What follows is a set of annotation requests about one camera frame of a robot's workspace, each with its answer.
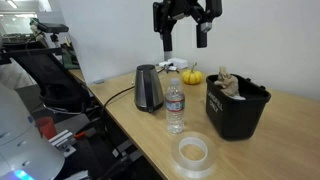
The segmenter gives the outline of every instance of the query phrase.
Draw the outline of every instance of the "roll of tape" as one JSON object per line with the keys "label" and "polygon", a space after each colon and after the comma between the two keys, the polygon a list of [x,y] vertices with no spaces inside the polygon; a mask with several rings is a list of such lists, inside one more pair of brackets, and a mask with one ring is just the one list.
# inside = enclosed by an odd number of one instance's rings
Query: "roll of tape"
{"label": "roll of tape", "polygon": [[[191,160],[185,157],[181,150],[187,145],[200,148],[204,156],[199,160]],[[189,178],[204,178],[214,172],[215,148],[212,141],[197,132],[186,132],[178,135],[172,144],[172,156],[176,162],[177,170]]]}

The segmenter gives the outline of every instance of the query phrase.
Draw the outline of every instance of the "water bottle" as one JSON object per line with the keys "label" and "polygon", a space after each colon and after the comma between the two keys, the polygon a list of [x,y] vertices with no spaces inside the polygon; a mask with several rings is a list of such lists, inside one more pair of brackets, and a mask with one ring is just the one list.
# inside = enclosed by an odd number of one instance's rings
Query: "water bottle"
{"label": "water bottle", "polygon": [[178,78],[172,78],[166,93],[167,130],[180,133],[184,128],[185,97]]}

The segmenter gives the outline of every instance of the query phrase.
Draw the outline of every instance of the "black kettle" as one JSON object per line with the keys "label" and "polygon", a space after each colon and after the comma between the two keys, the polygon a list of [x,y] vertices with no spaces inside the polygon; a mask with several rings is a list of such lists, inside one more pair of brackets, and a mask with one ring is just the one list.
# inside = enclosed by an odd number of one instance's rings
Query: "black kettle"
{"label": "black kettle", "polygon": [[137,67],[134,102],[140,111],[153,112],[163,105],[163,93],[158,73],[154,65]]}

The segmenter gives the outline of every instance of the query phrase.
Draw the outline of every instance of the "black trash bin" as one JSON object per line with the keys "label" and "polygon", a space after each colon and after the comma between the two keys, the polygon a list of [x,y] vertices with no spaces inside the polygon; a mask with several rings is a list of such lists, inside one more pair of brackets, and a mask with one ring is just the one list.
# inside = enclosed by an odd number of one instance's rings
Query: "black trash bin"
{"label": "black trash bin", "polygon": [[253,135],[271,95],[265,87],[257,86],[250,79],[232,75],[238,78],[239,93],[246,100],[236,100],[226,96],[214,85],[218,75],[210,75],[206,79],[206,111],[223,139],[247,139]]}

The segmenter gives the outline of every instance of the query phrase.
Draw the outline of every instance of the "white robot body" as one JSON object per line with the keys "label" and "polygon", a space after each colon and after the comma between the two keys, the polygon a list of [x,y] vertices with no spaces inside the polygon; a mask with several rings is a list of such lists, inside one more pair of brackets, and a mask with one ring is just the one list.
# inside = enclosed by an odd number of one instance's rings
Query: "white robot body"
{"label": "white robot body", "polygon": [[41,137],[19,95],[0,83],[0,180],[12,179],[17,172],[33,179],[53,179],[64,160],[63,154]]}

